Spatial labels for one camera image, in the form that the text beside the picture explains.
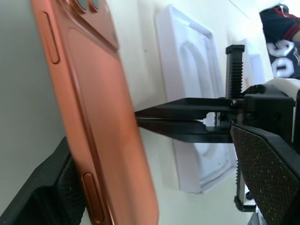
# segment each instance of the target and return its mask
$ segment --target jersey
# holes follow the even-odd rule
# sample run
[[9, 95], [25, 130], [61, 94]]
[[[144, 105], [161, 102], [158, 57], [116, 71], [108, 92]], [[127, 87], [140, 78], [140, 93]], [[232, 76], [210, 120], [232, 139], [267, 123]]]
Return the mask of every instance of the jersey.
[[300, 30], [300, 18], [281, 6], [260, 13], [274, 78], [300, 79], [300, 42], [293, 36]]

